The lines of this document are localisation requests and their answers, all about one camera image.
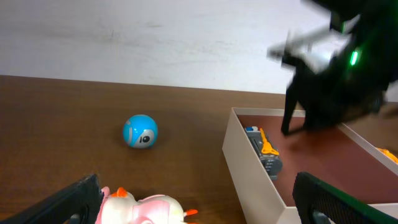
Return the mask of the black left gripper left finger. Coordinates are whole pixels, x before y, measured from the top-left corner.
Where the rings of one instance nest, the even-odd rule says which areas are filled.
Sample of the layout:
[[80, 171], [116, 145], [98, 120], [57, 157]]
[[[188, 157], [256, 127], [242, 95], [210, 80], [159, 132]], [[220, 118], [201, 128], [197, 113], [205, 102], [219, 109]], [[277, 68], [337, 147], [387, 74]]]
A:
[[1, 221], [1, 224], [94, 224], [103, 202], [98, 176], [88, 175], [37, 204]]

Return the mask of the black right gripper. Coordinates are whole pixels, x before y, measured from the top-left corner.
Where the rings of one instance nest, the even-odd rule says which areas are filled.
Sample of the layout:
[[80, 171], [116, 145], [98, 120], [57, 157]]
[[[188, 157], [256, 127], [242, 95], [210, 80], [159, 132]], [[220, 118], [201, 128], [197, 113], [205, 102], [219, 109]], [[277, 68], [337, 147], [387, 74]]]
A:
[[284, 136], [300, 131], [289, 128], [297, 104], [305, 110], [305, 128], [328, 128], [378, 113], [392, 81], [392, 39], [354, 40], [317, 72], [300, 56], [292, 56], [292, 65], [295, 75], [285, 94]]

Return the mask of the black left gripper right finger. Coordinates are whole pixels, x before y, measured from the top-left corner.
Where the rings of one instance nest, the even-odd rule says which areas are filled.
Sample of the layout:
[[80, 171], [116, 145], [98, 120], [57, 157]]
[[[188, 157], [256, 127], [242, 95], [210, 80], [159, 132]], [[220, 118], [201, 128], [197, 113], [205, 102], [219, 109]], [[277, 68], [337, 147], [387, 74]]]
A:
[[299, 172], [292, 192], [302, 224], [397, 224], [381, 212], [308, 172]]

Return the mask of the grey orange toy car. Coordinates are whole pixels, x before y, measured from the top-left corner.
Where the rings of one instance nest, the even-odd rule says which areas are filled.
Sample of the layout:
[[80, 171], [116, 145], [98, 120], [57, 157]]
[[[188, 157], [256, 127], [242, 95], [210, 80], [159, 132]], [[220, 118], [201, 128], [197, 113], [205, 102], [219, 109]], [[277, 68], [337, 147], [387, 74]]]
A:
[[244, 130], [268, 176], [271, 180], [277, 180], [283, 167], [279, 151], [268, 140], [262, 128], [250, 126]]

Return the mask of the blue ball toy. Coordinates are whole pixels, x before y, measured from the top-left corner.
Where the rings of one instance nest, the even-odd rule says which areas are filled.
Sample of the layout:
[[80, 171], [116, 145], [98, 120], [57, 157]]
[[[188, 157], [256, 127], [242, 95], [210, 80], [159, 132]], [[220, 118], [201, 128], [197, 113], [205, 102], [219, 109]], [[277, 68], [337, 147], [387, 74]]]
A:
[[124, 123], [123, 139], [130, 147], [137, 149], [152, 147], [157, 137], [157, 123], [148, 115], [137, 114]]

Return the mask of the white cardboard box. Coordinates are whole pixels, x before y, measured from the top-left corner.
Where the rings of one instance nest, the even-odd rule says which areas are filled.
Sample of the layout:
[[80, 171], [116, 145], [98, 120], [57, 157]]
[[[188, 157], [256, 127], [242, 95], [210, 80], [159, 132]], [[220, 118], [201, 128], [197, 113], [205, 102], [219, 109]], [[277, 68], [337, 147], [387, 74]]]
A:
[[[354, 198], [397, 216], [397, 164], [342, 124], [315, 133], [284, 136], [283, 110], [232, 108], [223, 143], [247, 223], [300, 223], [292, 192], [298, 172], [308, 172]], [[248, 139], [261, 128], [283, 163], [271, 180]]]

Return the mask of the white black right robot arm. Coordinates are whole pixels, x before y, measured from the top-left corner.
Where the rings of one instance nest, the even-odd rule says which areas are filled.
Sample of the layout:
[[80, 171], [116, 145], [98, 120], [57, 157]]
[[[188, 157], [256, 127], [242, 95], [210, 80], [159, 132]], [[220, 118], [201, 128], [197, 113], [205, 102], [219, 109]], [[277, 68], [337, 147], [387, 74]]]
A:
[[330, 29], [343, 32], [344, 23], [358, 17], [348, 31], [344, 49], [328, 66], [314, 72], [302, 57], [286, 47], [282, 63], [295, 67], [285, 94], [281, 131], [294, 134], [289, 124], [296, 105], [305, 110], [302, 130], [315, 131], [378, 113], [389, 85], [397, 81], [397, 1], [314, 0], [331, 12]]

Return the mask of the white pink duck toy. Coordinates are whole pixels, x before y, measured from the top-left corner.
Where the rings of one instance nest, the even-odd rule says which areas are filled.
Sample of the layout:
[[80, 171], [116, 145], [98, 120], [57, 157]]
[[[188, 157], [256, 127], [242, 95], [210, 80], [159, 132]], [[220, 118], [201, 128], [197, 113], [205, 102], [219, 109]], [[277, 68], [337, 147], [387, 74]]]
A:
[[103, 187], [103, 202], [96, 224], [187, 224], [185, 217], [198, 213], [196, 209], [184, 210], [180, 203], [168, 195], [152, 195], [136, 200], [120, 187], [114, 193]]

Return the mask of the yellow round fan toy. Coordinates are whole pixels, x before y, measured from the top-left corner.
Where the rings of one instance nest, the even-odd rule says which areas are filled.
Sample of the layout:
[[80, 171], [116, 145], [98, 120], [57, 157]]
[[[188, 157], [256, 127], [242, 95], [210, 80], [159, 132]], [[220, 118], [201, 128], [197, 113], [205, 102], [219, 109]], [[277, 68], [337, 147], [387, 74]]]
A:
[[392, 161], [394, 161], [396, 164], [398, 164], [398, 158], [397, 158], [393, 153], [391, 153], [389, 150], [387, 150], [387, 149], [381, 149], [381, 148], [378, 148], [378, 150], [379, 150], [381, 153], [383, 153], [385, 156], [387, 156], [390, 160], [392, 160]]

